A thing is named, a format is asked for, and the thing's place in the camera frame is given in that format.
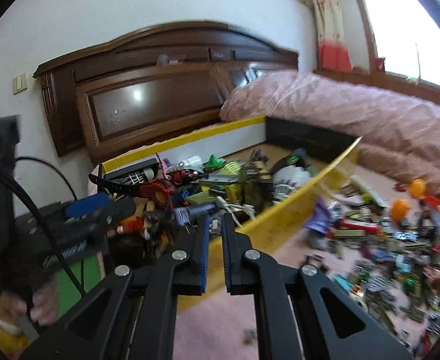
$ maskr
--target purple object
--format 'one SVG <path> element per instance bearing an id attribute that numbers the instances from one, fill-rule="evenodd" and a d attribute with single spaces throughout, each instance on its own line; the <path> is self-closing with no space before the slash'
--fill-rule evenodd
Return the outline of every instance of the purple object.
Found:
<path id="1" fill-rule="evenodd" d="M 322 198 L 317 198 L 315 207 L 313 208 L 312 215 L 303 224 L 303 228 L 310 229 L 322 233 L 325 235 L 329 230 L 330 221 L 332 216 L 327 209 Z"/>

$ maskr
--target pink comforter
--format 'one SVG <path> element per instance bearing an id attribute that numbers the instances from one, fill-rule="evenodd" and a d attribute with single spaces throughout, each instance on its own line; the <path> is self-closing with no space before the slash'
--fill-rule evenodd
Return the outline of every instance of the pink comforter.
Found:
<path id="1" fill-rule="evenodd" d="M 440 106 L 313 73 L 277 71 L 236 89 L 220 117 L 265 115 L 363 136 L 359 164 L 401 182 L 422 178 L 440 194 Z"/>

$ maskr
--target yellow bin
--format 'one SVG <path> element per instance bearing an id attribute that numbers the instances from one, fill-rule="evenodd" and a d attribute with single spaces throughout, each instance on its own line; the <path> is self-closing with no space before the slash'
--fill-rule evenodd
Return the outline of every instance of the yellow bin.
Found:
<path id="1" fill-rule="evenodd" d="M 102 163 L 101 174 L 154 158 L 157 152 L 172 164 L 193 155 L 199 155 L 206 163 L 212 154 L 235 158 L 235 154 L 245 149 L 251 152 L 257 145 L 279 147 L 283 152 L 303 147 L 309 157 L 324 163 L 324 168 L 290 197 L 264 210 L 254 220 L 249 220 L 237 229 L 250 237 L 255 249 L 272 254 L 298 231 L 323 190 L 335 191 L 353 174 L 359 142 L 360 138 L 324 128 L 259 116 L 214 125 L 141 147 Z M 206 294 L 201 297 L 180 297 L 178 311 L 191 307 L 224 287 L 221 238 L 216 238 L 209 245 Z"/>

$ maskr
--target headboard panel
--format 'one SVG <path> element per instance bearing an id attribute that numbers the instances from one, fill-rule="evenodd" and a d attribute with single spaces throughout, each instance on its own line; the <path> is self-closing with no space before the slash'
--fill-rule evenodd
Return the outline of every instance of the headboard panel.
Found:
<path id="1" fill-rule="evenodd" d="M 161 55 L 180 63 L 157 65 Z M 214 123 L 236 86 L 264 71 L 297 66 L 296 52 L 246 30 L 185 21 L 60 56 L 33 77 L 41 80 L 58 156 L 86 143 L 96 162 Z M 141 101 L 131 97 L 135 92 Z"/>

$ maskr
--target metal bolt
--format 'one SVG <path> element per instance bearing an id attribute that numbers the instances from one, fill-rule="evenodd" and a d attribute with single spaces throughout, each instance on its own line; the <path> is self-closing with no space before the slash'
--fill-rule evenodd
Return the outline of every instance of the metal bolt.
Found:
<path id="1" fill-rule="evenodd" d="M 260 252 L 255 249 L 249 249 L 245 252 L 245 257 L 249 260 L 257 260 L 260 258 Z"/>
<path id="2" fill-rule="evenodd" d="M 188 254 L 184 250 L 176 250 L 171 254 L 171 257 L 178 261 L 184 260 L 185 258 L 187 258 L 187 256 Z"/>
<path id="3" fill-rule="evenodd" d="M 115 268 L 116 276 L 126 276 L 129 274 L 129 267 L 127 265 L 119 265 Z"/>
<path id="4" fill-rule="evenodd" d="M 314 265 L 306 264 L 302 267 L 302 272 L 307 276 L 315 276 L 317 274 L 317 269 Z"/>

